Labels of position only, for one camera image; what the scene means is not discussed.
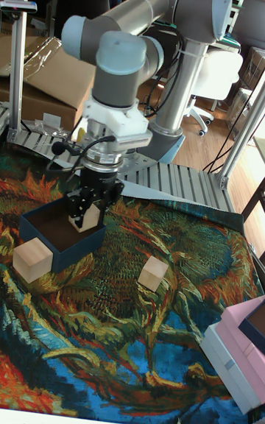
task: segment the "black cable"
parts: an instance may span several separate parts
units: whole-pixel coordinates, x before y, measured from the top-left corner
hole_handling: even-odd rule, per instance
[[[89,143],[83,150],[82,152],[79,154],[76,162],[74,163],[73,167],[71,168],[71,173],[67,179],[66,182],[69,182],[72,175],[75,173],[75,171],[77,170],[77,166],[80,162],[80,159],[83,157],[83,155],[92,147],[95,146],[95,144],[99,144],[99,143],[107,143],[107,142],[111,142],[111,141],[115,141],[116,138],[113,135],[110,136],[104,136],[103,138],[99,138],[96,141],[93,141],[92,143]]]
[[[22,126],[23,126],[24,128],[26,128],[26,131],[28,131],[28,132],[29,132],[29,134],[31,135],[31,134],[32,134],[32,131],[29,129],[29,127],[27,126],[27,124],[26,124],[26,123],[24,123],[24,121],[23,121],[23,120],[21,120],[21,124],[22,124]]]
[[[144,100],[143,100],[142,102],[139,102],[139,105],[145,105],[145,104],[146,104],[146,102],[145,102]]]
[[[226,137],[226,139],[225,139],[225,142],[222,144],[222,147],[221,147],[221,149],[219,150],[219,152],[218,152],[217,156],[215,157],[215,159],[214,159],[212,162],[210,162],[210,164],[208,164],[208,165],[207,165],[207,166],[203,169],[203,171],[204,171],[207,167],[211,166],[211,167],[209,168],[209,170],[208,170],[208,174],[210,174],[210,173],[211,173],[211,169],[213,168],[213,166],[214,166],[215,162],[219,159],[219,156],[220,156],[220,154],[221,154],[222,150],[224,149],[225,144],[227,143],[227,141],[228,141],[228,139],[229,139],[229,137],[230,137],[230,134],[232,133],[232,131],[233,131],[233,129],[234,129],[234,127],[235,127],[235,125],[237,124],[237,122],[238,122],[239,118],[241,117],[241,114],[244,112],[244,109],[245,109],[245,108],[246,108],[246,106],[248,105],[248,103],[249,103],[249,101],[250,101],[250,98],[251,98],[251,94],[249,95],[249,97],[247,98],[246,102],[244,103],[243,108],[241,109],[240,114],[238,114],[238,117],[237,117],[236,121],[233,123],[233,126],[231,127],[230,132],[228,133],[228,135],[227,135],[227,137]]]
[[[177,54],[176,54],[176,56],[175,57],[173,57],[173,59],[172,59],[172,61],[170,62],[170,64],[168,65],[168,67],[166,68],[166,69],[164,69],[159,75],[158,75],[158,77],[157,77],[157,79],[155,80],[155,82],[154,82],[154,84],[152,85],[152,87],[151,87],[151,90],[150,90],[150,92],[149,92],[149,95],[148,95],[148,97],[147,97],[147,105],[148,106],[150,106],[150,99],[151,99],[151,96],[152,96],[152,92],[154,91],[154,89],[155,89],[155,87],[156,87],[156,85],[160,82],[160,79],[162,78],[162,76],[166,73],[166,72],[168,72],[170,69],[171,69],[171,67],[177,62],[177,60],[179,59],[179,57],[180,57],[180,53],[181,53],[181,51],[182,51],[182,49],[184,48],[184,40],[183,40],[183,36],[175,29],[174,30],[174,32],[175,32],[175,35],[177,36],[177,38],[178,38],[178,40],[179,40],[179,42],[180,42],[180,49],[178,50],[178,52],[177,52]]]
[[[51,165],[55,162],[55,160],[57,159],[57,155],[55,155],[51,161],[49,161],[48,166],[46,167],[46,172],[52,172],[53,174],[62,174],[63,172],[70,172],[71,171],[71,167],[61,167],[60,169],[50,169]]]
[[[210,172],[210,174],[212,174],[212,173],[213,173],[213,172],[215,172],[215,171],[218,171],[218,169],[220,169],[221,167],[223,167],[223,165],[224,165],[224,164],[221,164],[221,166],[216,167],[216,169],[212,169],[212,170],[211,170],[211,172]]]
[[[218,160],[218,159],[221,159],[223,156],[225,156],[230,150],[232,149],[232,146],[227,150],[227,151],[225,151],[223,154],[221,154],[219,157],[217,157],[216,158],[216,160]],[[211,165],[211,162],[209,163],[209,164],[207,164],[207,166],[205,166],[205,168],[203,169],[204,171],[205,171],[205,169],[206,168],[208,168],[209,166]]]
[[[165,103],[166,103],[166,101],[167,101],[167,99],[170,97],[170,95],[171,95],[171,92],[172,92],[172,90],[173,90],[173,88],[174,88],[174,85],[175,85],[175,83],[176,83],[176,81],[177,81],[177,78],[178,78],[178,76],[179,76],[179,73],[180,73],[180,68],[181,68],[181,63],[182,63],[182,61],[183,61],[183,54],[182,54],[182,51],[185,49],[185,45],[184,45],[184,40],[183,40],[183,37],[180,35],[180,37],[181,37],[181,41],[180,41],[180,48],[179,48],[179,50],[178,50],[178,52],[177,52],[177,54],[176,54],[176,56],[173,58],[173,60],[171,61],[171,63],[170,63],[170,65],[163,71],[163,72],[161,72],[161,74],[158,76],[158,78],[155,80],[155,82],[154,82],[154,84],[152,85],[152,88],[151,88],[151,91],[150,91],[150,93],[149,93],[149,95],[148,95],[148,98],[147,98],[147,102],[146,102],[146,108],[145,108],[145,110],[147,110],[147,109],[151,109],[151,110],[153,110],[152,111],[152,113],[150,113],[149,115],[146,115],[146,117],[147,118],[152,118],[154,115],[157,115],[157,113],[159,112],[159,110],[165,105]],[[161,79],[161,77],[162,77],[162,75],[163,74],[165,74],[165,72],[167,72],[168,70],[170,70],[170,68],[177,62],[177,61],[179,61],[179,65],[178,65],[178,67],[177,67],[177,69],[175,70],[175,72],[173,73],[173,75],[170,77],[170,79],[166,82],[166,85],[170,82],[170,80],[172,80],[173,78],[174,78],[174,82],[172,83],[172,86],[170,87],[170,90],[169,90],[169,92],[168,92],[168,94],[166,95],[166,98],[165,98],[165,100],[162,102],[162,104],[158,107],[158,108],[154,108],[153,106],[151,106],[151,104],[150,104],[150,99],[151,99],[151,95],[152,95],[152,92],[154,91],[154,89],[155,89],[155,86],[159,83],[159,81],[160,81],[160,79]]]
[[[73,130],[68,134],[68,136],[66,138],[66,141],[69,141],[69,139],[71,139],[71,136],[73,135],[74,131],[77,129],[77,127],[78,127],[79,123],[81,122],[81,120],[82,120],[82,115],[80,116],[78,122],[74,125]]]

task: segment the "metal profile rail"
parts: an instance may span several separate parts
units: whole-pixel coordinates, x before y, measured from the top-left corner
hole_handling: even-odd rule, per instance
[[[52,144],[61,141],[52,136],[28,133],[22,130],[15,140],[15,145],[32,150],[51,160],[54,156]],[[57,158],[62,167],[71,167],[77,160],[68,151]],[[189,167],[174,164],[162,164],[150,159],[150,166],[136,172],[120,174],[119,178],[171,194],[174,197],[186,199],[223,211],[234,211],[227,190],[222,190],[214,174],[207,174]]]

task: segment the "dark blue box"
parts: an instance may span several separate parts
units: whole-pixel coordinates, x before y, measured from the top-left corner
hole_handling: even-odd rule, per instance
[[[265,355],[265,300],[247,315],[239,329]]]
[[[27,242],[39,238],[54,254],[52,271],[62,272],[85,255],[99,249],[106,227],[101,223],[95,228],[78,233],[68,221],[64,198],[21,215],[19,236]]]

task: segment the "pink box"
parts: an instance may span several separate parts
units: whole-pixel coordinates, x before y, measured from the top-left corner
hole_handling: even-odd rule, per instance
[[[258,396],[265,403],[265,355],[239,329],[243,319],[265,299],[262,297],[229,306],[221,315],[216,332]]]

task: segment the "white chair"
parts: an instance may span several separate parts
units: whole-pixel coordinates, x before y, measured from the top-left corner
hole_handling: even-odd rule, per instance
[[[223,49],[209,49],[199,72],[199,76],[185,116],[193,116],[201,126],[199,135],[203,136],[207,131],[207,125],[214,118],[209,112],[197,107],[198,96],[212,100],[224,100],[234,82],[239,80],[239,69],[243,63],[243,57],[234,52]]]

